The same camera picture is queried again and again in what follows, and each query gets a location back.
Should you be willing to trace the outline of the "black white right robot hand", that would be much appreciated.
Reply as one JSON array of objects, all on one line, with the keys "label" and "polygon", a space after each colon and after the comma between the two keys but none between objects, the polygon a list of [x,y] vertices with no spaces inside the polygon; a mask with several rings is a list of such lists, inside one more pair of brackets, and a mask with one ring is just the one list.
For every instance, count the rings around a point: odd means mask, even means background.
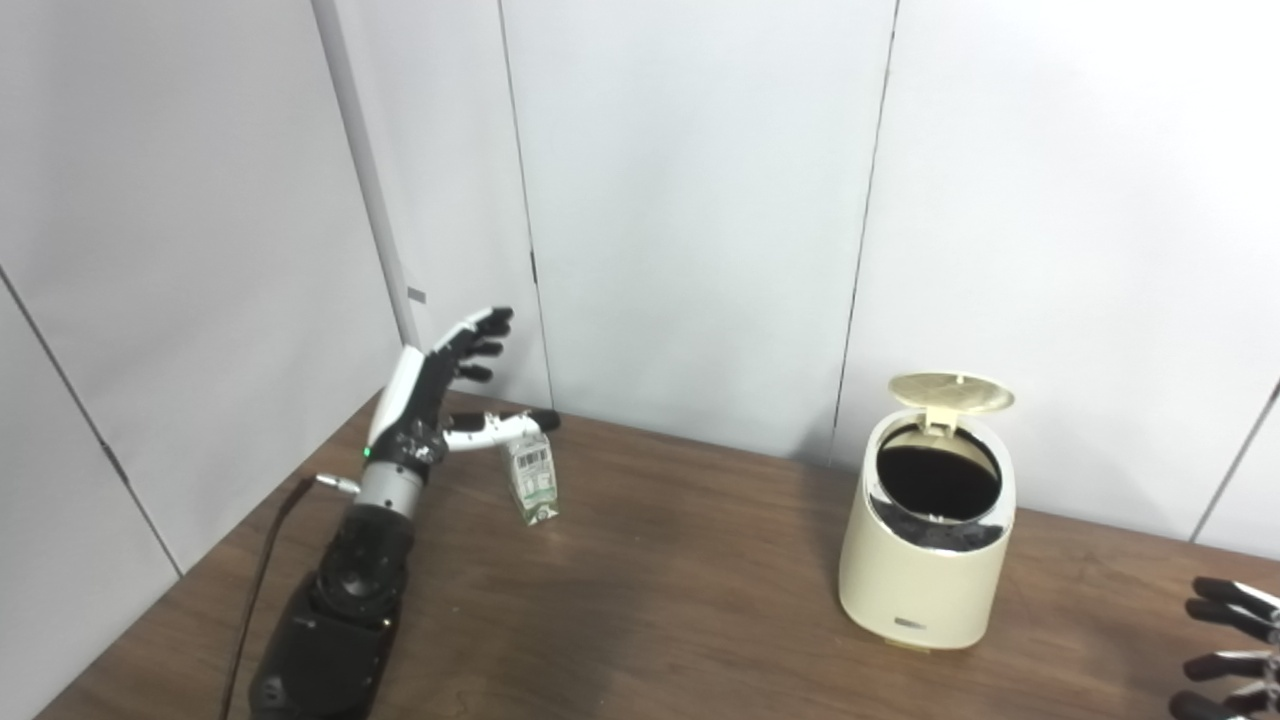
[{"label": "black white right robot hand", "polygon": [[1244,679],[1245,684],[1221,700],[1196,691],[1179,691],[1167,703],[1172,719],[1254,719],[1258,714],[1277,717],[1279,707],[1279,600],[1240,582],[1196,577],[1196,594],[1184,603],[1187,615],[1199,623],[1231,626],[1258,641],[1262,650],[1220,650],[1187,660],[1185,679],[1211,682]]}]

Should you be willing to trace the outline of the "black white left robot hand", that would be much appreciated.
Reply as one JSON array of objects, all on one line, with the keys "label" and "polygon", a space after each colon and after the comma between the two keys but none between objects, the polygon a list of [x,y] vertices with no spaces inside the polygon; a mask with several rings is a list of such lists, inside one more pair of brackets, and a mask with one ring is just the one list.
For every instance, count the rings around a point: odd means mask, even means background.
[{"label": "black white left robot hand", "polygon": [[390,380],[378,400],[369,427],[364,462],[389,462],[425,477],[448,454],[508,445],[561,428],[549,409],[494,415],[442,413],[457,379],[488,382],[493,370],[475,357],[497,357],[515,316],[512,307],[485,307],[456,324],[429,350],[402,348]]}]

